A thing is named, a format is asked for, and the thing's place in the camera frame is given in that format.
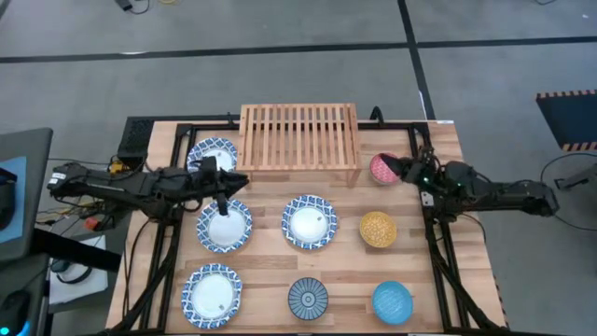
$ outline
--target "blue bowl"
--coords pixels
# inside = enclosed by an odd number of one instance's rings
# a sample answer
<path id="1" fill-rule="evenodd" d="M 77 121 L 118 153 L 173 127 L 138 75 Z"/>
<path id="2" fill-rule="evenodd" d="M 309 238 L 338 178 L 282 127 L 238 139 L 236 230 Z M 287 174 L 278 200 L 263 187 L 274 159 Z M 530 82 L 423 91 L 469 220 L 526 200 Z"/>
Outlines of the blue bowl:
<path id="1" fill-rule="evenodd" d="M 314 320 L 326 311 L 327 289 L 317 279 L 299 279 L 288 292 L 288 305 L 296 317 Z"/>
<path id="2" fill-rule="evenodd" d="M 371 304 L 375 315 L 389 325 L 401 325 L 412 315 L 412 297 L 409 290 L 396 281 L 386 281 L 377 286 Z"/>

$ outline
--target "gray floor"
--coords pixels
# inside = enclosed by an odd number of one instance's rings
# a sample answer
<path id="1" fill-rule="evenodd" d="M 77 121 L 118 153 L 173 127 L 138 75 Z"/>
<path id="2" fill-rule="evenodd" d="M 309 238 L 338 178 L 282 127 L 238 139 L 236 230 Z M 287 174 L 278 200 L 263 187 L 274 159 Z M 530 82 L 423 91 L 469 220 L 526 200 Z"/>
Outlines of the gray floor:
<path id="1" fill-rule="evenodd" d="M 597 35 L 591 0 L 407 3 L 418 41 Z M 152 0 L 138 17 L 113 1 L 13 0 L 0 20 L 0 57 L 405 40 L 390 0 Z M 597 44 L 421 50 L 437 118 L 454 119 L 465 159 L 504 181 L 537 179 L 562 154 L 535 95 L 597 88 L 596 56 Z M 241 104 L 277 102 L 356 102 L 362 118 L 374 105 L 388 119 L 423 118 L 405 49 L 0 64 L 0 132 L 52 127 L 53 157 L 107 160 L 128 116 L 234 113 Z M 547 180 L 589 162 L 555 164 Z M 563 217 L 597 229 L 594 185 L 558 196 Z M 49 206 L 43 197 L 41 207 Z M 511 327 L 594 334 L 597 233 L 518 213 L 481 219 Z M 121 242 L 122 234 L 110 239 Z M 109 296 L 57 314 L 53 334 L 101 329 Z"/>

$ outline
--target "yellow bowl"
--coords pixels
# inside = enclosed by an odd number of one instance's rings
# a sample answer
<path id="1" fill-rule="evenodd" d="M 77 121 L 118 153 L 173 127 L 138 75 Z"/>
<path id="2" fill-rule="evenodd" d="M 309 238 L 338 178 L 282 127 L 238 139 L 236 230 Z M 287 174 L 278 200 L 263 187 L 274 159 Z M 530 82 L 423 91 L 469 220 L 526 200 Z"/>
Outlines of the yellow bowl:
<path id="1" fill-rule="evenodd" d="M 381 211 L 373 211 L 361 219 L 361 237 L 373 247 L 387 247 L 397 237 L 396 224 Z"/>

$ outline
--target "bowl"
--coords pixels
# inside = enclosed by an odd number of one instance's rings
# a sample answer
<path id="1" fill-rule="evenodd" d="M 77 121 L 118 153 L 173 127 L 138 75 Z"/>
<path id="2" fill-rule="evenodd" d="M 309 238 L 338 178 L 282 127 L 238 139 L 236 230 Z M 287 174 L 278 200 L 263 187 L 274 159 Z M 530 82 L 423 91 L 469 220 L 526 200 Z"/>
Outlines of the bowl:
<path id="1" fill-rule="evenodd" d="M 381 211 L 364 215 L 359 231 L 365 242 L 373 247 L 387 247 L 398 236 L 395 222 Z"/>
<path id="2" fill-rule="evenodd" d="M 317 279 L 299 279 L 288 291 L 288 306 L 296 317 L 314 320 L 327 309 L 327 289 Z"/>
<path id="3" fill-rule="evenodd" d="M 397 156 L 392 153 L 377 154 L 371 159 L 371 162 L 369 163 L 369 172 L 371 174 L 371 177 L 373 177 L 373 179 L 377 183 L 384 186 L 391 186 L 398 183 L 400 178 L 396 176 L 394 172 L 392 172 L 392 170 L 390 169 L 390 167 L 388 167 L 387 164 L 385 164 L 385 162 L 382 160 L 382 154 L 391 156 L 393 158 L 397 158 Z"/>
<path id="4" fill-rule="evenodd" d="M 409 290 L 397 281 L 386 281 L 377 286 L 371 297 L 375 315 L 385 324 L 397 326 L 412 315 L 412 297 Z"/>

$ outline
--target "plate with blue rim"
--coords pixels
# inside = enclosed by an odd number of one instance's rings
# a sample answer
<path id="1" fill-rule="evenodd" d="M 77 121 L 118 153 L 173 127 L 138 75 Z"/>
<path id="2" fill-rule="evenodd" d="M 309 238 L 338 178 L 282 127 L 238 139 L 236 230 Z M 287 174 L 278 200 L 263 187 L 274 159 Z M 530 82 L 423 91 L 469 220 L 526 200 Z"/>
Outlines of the plate with blue rim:
<path id="1" fill-rule="evenodd" d="M 187 170 L 191 173 L 197 172 L 200 166 L 198 161 L 208 156 L 215 157 L 217 170 L 221 168 L 230 172 L 236 169 L 236 160 L 238 158 L 236 147 L 229 139 L 211 137 L 201 140 L 189 151 Z"/>
<path id="2" fill-rule="evenodd" d="M 334 207 L 319 196 L 299 196 L 282 213 L 282 233 L 300 248 L 314 250 L 327 245 L 337 229 Z"/>
<path id="3" fill-rule="evenodd" d="M 220 215 L 217 202 L 207 205 L 197 219 L 197 237 L 205 248 L 228 253 L 240 248 L 253 231 L 249 208 L 238 200 L 228 200 L 228 214 Z"/>
<path id="4" fill-rule="evenodd" d="M 183 286 L 183 314 L 197 328 L 223 327 L 241 307 L 242 290 L 241 278 L 230 267 L 219 263 L 204 265 Z"/>

